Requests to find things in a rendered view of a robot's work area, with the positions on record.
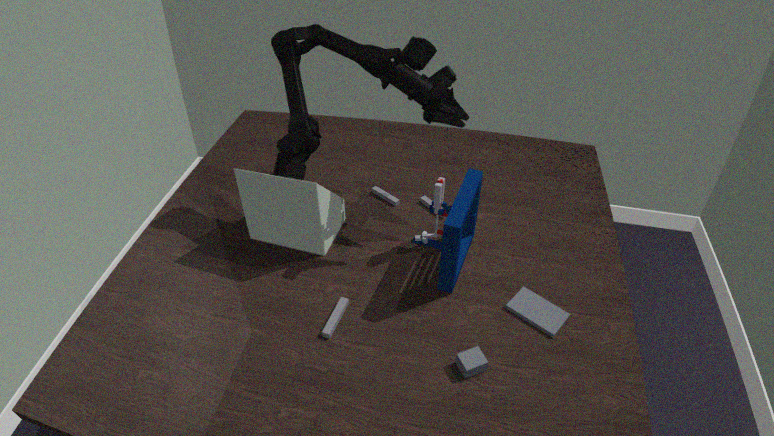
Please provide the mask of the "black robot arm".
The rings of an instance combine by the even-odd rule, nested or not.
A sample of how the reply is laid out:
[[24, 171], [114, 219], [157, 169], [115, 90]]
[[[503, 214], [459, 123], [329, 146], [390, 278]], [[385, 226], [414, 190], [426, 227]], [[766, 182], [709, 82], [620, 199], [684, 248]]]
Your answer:
[[[296, 40], [304, 41], [298, 43]], [[382, 89], [391, 83], [405, 93], [418, 74], [414, 71], [423, 70], [437, 52], [423, 38], [412, 37], [402, 51], [400, 48], [383, 49], [372, 44], [358, 44], [316, 24], [279, 31], [271, 39], [271, 45], [282, 67], [291, 115], [288, 134], [277, 141], [277, 149], [281, 152], [277, 153], [271, 175], [294, 180], [304, 179], [305, 162], [317, 150], [319, 138], [322, 138], [318, 123], [307, 111], [299, 68], [301, 55], [321, 45], [348, 57], [372, 76], [380, 78]]]

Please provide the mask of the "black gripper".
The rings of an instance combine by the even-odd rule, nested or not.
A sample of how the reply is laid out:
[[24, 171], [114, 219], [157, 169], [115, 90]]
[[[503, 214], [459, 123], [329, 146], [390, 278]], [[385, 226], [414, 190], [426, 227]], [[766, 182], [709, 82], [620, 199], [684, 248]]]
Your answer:
[[410, 100], [422, 106], [423, 120], [429, 124], [433, 122], [463, 128], [465, 123], [462, 120], [467, 121], [469, 115], [455, 100], [453, 87], [448, 89], [453, 81], [439, 77], [437, 83], [432, 85], [426, 77], [425, 74], [417, 74], [405, 91]]

